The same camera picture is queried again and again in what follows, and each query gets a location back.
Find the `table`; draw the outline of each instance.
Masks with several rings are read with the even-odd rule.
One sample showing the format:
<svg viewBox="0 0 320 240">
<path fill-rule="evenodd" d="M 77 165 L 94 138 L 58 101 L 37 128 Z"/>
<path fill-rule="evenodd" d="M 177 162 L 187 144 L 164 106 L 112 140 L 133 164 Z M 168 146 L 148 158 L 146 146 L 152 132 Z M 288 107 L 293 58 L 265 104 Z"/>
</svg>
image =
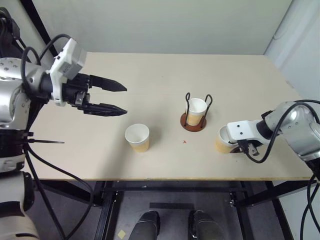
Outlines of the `table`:
<svg viewBox="0 0 320 240">
<path fill-rule="evenodd" d="M 92 88 L 90 102 L 114 104 L 128 113 L 85 115 L 51 102 L 43 107 L 31 131 L 36 139 L 65 144 L 33 143 L 32 148 L 60 168 L 97 181 L 94 203 L 102 211 L 95 239 L 111 239 L 114 227 L 110 225 L 115 223 L 124 191 L 230 193 L 244 239 L 253 239 L 246 207 L 272 200 L 289 239 L 290 228 L 276 198 L 305 187 L 311 176 L 308 167 L 281 137 L 263 164 L 251 162 L 242 153 L 221 154 L 214 147 L 219 128 L 228 122 L 261 119 L 261 114 L 281 102 L 300 99 L 265 56 L 89 52 L 82 72 L 125 85 L 127 92 Z M 200 132 L 188 132 L 180 125 L 187 92 L 197 98 L 213 96 L 207 125 Z M 145 153 L 133 152 L 124 138 L 125 129 L 134 123 L 150 128 L 150 149 Z M 88 192 L 63 181 L 67 176 L 37 161 L 34 165 L 46 189 L 88 202 Z M 300 181 L 273 187 L 270 181 L 279 179 Z M 114 180 L 236 180 L 239 185 L 129 189 L 114 187 Z M 254 195 L 246 181 L 268 181 L 269 189 Z"/>
</svg>

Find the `wooden table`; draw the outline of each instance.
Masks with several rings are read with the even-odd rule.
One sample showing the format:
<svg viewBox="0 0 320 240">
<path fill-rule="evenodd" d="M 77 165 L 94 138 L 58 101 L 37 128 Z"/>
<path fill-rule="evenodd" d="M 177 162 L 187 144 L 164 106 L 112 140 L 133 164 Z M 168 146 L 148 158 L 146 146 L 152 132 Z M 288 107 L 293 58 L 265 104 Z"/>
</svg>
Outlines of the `wooden table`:
<svg viewBox="0 0 320 240">
<path fill-rule="evenodd" d="M 311 171 L 278 137 L 267 161 L 256 164 L 243 153 L 222 154 L 214 142 L 229 122 L 261 119 L 284 101 L 300 99 L 276 67 L 262 55 L 93 53 L 83 73 L 116 80 L 127 92 L 92 88 L 92 103 L 114 104 L 128 113 L 116 117 L 44 106 L 31 131 L 34 138 L 65 144 L 33 143 L 45 160 L 85 180 L 306 180 Z M 189 132 L 180 125 L 185 95 L 213 96 L 207 125 Z M 135 153 L 125 129 L 150 129 L 150 148 Z M 261 155 L 265 148 L 260 147 Z M 39 178 L 69 177 L 34 160 Z"/>
</svg>

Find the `wire cup holder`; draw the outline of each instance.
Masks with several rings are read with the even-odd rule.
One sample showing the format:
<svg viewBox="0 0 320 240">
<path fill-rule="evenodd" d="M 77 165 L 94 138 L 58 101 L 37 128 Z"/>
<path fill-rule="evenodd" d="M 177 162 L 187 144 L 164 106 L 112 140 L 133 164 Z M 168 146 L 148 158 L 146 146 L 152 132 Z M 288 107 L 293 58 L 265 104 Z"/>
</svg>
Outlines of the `wire cup holder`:
<svg viewBox="0 0 320 240">
<path fill-rule="evenodd" d="M 208 113 L 208 110 L 213 102 L 213 98 L 210 94 L 207 94 L 206 97 L 205 97 L 205 103 L 207 103 L 207 100 L 208 98 L 210 98 L 210 103 L 207 105 L 206 107 L 206 110 L 205 110 L 205 113 L 204 115 L 202 116 L 200 122 L 198 123 L 198 125 L 195 125 L 195 126 L 192 126 L 192 125 L 189 125 L 187 123 L 187 119 L 188 119 L 188 115 L 189 115 L 189 108 L 190 108 L 190 103 L 189 103 L 189 100 L 190 100 L 190 92 L 188 92 L 186 95 L 185 95 L 185 101 L 186 101 L 186 105 L 187 105 L 187 108 L 186 108 L 186 112 L 182 114 L 181 118 L 180 118 L 180 124 L 181 126 L 190 131 L 190 132 L 199 132 L 201 131 L 202 129 L 204 129 L 206 127 L 206 124 L 207 124 L 207 120 L 206 120 L 206 116 L 207 116 L 207 113 Z"/>
</svg>

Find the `brown circular base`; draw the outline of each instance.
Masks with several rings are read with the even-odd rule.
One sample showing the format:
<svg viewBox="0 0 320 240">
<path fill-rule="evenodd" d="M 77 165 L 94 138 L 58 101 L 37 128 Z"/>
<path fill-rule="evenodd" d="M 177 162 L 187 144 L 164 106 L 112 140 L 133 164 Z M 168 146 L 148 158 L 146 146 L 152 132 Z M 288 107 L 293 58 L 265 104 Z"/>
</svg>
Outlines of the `brown circular base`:
<svg viewBox="0 0 320 240">
<path fill-rule="evenodd" d="M 202 129 L 204 129 L 207 124 L 207 120 L 204 119 L 204 117 L 201 118 L 199 124 L 196 126 L 190 126 L 190 125 L 188 125 L 188 123 L 185 125 L 185 122 L 186 122 L 186 114 L 184 113 L 184 114 L 182 114 L 182 116 L 180 118 L 180 124 L 185 130 L 188 130 L 190 132 L 199 132 Z"/>
</svg>

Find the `white paper cup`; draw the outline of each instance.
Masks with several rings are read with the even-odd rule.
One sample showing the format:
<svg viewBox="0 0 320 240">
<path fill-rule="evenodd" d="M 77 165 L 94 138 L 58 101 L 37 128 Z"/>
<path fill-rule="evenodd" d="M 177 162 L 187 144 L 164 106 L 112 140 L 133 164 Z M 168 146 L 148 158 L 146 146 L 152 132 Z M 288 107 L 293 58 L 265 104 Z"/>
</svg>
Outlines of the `white paper cup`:
<svg viewBox="0 0 320 240">
<path fill-rule="evenodd" d="M 133 124 L 124 133 L 125 139 L 137 153 L 143 153 L 149 148 L 149 128 L 144 124 Z"/>
<path fill-rule="evenodd" d="M 218 150 L 218 152 L 228 154 L 237 146 L 237 143 L 229 143 L 227 127 L 221 127 L 218 132 L 218 137 L 215 140 L 215 148 Z"/>
<path fill-rule="evenodd" d="M 185 103 L 185 112 L 187 113 L 188 104 Z M 197 126 L 202 116 L 207 110 L 207 103 L 200 98 L 191 98 L 189 100 L 189 114 L 186 123 L 190 126 Z"/>
</svg>

